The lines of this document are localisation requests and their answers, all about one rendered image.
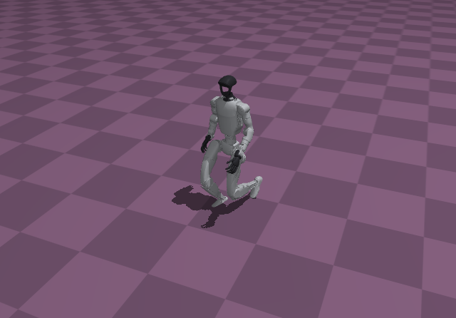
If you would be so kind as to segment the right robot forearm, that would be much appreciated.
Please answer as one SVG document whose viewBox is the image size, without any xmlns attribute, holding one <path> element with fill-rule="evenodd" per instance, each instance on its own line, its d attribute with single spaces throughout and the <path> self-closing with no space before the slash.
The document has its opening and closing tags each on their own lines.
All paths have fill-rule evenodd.
<svg viewBox="0 0 456 318">
<path fill-rule="evenodd" d="M 211 116 L 210 116 L 210 117 L 211 117 Z M 213 137 L 214 137 L 214 133 L 215 133 L 215 131 L 216 131 L 216 127 L 217 127 L 217 123 L 214 123 L 214 122 L 212 122 L 212 121 L 209 119 L 209 130 L 208 130 L 207 136 L 208 136 L 208 135 L 211 135 L 210 140 L 213 139 Z"/>
</svg>

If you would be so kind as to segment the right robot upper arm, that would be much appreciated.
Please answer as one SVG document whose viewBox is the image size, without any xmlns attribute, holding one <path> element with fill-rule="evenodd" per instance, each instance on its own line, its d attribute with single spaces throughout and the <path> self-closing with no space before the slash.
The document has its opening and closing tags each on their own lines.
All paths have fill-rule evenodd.
<svg viewBox="0 0 456 318">
<path fill-rule="evenodd" d="M 216 96 L 210 101 L 210 104 L 212 106 L 212 115 L 210 117 L 210 120 L 214 123 L 218 123 L 217 110 L 216 110 L 216 101 L 218 98 L 219 98 L 219 96 Z"/>
</svg>

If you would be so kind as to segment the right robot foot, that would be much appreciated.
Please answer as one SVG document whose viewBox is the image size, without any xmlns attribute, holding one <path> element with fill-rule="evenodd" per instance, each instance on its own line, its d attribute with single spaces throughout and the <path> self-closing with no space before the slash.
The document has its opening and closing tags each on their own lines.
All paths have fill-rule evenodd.
<svg viewBox="0 0 456 318">
<path fill-rule="evenodd" d="M 225 200 L 220 200 L 221 198 L 218 199 L 216 202 L 214 202 L 214 203 L 212 204 L 212 207 L 216 207 L 216 206 L 218 206 L 218 205 L 221 205 L 223 202 L 225 202 L 226 200 L 228 200 L 228 197 L 227 197 L 227 196 L 224 196 L 224 197 L 225 197 Z"/>
</svg>

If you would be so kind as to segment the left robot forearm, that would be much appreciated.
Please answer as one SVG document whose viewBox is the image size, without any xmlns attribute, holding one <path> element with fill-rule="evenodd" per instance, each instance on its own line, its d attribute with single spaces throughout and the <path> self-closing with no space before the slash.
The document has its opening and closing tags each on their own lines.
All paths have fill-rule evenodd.
<svg viewBox="0 0 456 318">
<path fill-rule="evenodd" d="M 251 140 L 253 138 L 253 134 L 254 134 L 254 131 L 253 131 L 253 129 L 250 128 L 247 131 L 247 136 L 243 136 L 242 141 L 237 149 L 237 150 L 239 150 L 239 155 L 241 157 L 243 156 L 244 152 L 246 151 L 248 144 L 251 142 Z"/>
</svg>

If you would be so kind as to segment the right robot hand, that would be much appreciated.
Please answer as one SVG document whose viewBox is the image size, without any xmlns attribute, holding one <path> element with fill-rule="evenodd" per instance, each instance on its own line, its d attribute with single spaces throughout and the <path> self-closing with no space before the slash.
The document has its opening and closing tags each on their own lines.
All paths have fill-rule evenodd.
<svg viewBox="0 0 456 318">
<path fill-rule="evenodd" d="M 201 147 L 201 151 L 202 151 L 203 153 L 205 153 L 205 151 L 206 151 L 205 148 L 207 149 L 207 143 L 208 143 L 209 141 L 211 141 L 211 140 L 210 140 L 211 135 L 208 135 L 208 136 L 206 136 L 205 138 L 206 138 L 206 139 L 204 140 L 204 142 L 203 142 L 203 144 L 202 144 L 202 147 Z M 205 150 L 205 151 L 204 151 L 204 150 Z"/>
</svg>

